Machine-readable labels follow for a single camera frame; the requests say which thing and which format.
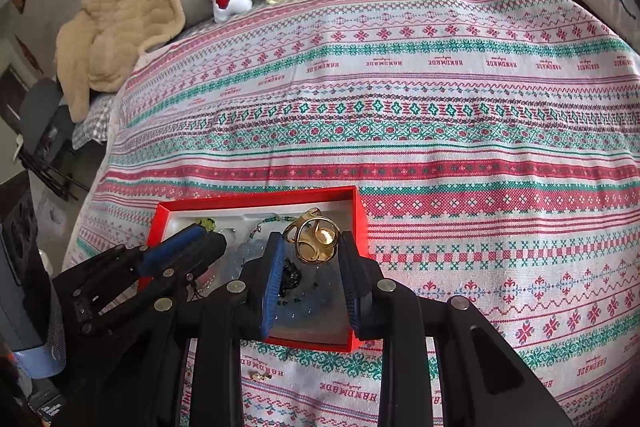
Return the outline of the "black bead flower ornament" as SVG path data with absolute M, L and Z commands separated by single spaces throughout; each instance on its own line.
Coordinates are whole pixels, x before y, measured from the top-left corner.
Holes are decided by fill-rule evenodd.
M 287 306 L 289 303 L 299 302 L 300 297 L 297 288 L 302 283 L 302 278 L 302 271 L 297 268 L 297 265 L 290 259 L 285 259 L 279 289 L 279 306 Z

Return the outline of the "red cardboard jewelry box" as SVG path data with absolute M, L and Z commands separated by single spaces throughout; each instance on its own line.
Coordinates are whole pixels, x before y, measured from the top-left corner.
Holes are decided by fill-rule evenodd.
M 361 256 L 368 253 L 368 218 L 354 186 L 160 202 L 148 245 L 162 243 L 195 223 L 224 234 L 228 241 L 224 257 L 198 278 L 198 293 L 205 296 L 239 277 L 246 262 L 259 258 L 271 232 L 282 234 L 304 212 L 314 208 L 340 230 L 352 232 Z M 338 260 L 308 265 L 296 258 L 292 243 L 285 244 L 285 259 L 302 271 L 302 283 L 297 288 L 300 300 L 278 305 L 268 341 L 291 348 L 342 353 L 357 349 L 359 341 L 349 326 Z

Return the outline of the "small gold earring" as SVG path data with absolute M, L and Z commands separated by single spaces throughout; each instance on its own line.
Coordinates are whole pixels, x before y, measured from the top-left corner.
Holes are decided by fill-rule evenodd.
M 271 381 L 272 375 L 269 372 L 250 372 L 252 381 Z

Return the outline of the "black chair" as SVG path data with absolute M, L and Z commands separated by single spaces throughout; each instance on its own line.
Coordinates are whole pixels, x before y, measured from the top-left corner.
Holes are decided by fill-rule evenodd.
M 75 154 L 72 147 L 75 124 L 60 84 L 49 78 L 38 80 L 26 92 L 18 116 L 23 144 L 17 157 L 23 167 L 65 202 L 78 199 L 70 191 L 72 185 L 89 192 L 86 184 L 58 169 L 58 155 Z

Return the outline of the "patterned handmade bedspread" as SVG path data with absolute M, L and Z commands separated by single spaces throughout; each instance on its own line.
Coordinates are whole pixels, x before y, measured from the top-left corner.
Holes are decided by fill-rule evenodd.
M 639 57 L 570 0 L 288 0 L 140 62 L 64 265 L 163 200 L 355 185 L 369 253 L 468 298 L 578 426 L 639 380 Z

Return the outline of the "beige fleece blanket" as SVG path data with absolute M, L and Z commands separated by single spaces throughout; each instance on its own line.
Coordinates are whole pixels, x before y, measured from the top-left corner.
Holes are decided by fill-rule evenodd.
M 180 0 L 82 0 L 58 32 L 56 79 L 75 123 L 86 119 L 90 93 L 118 91 L 149 49 L 186 23 Z

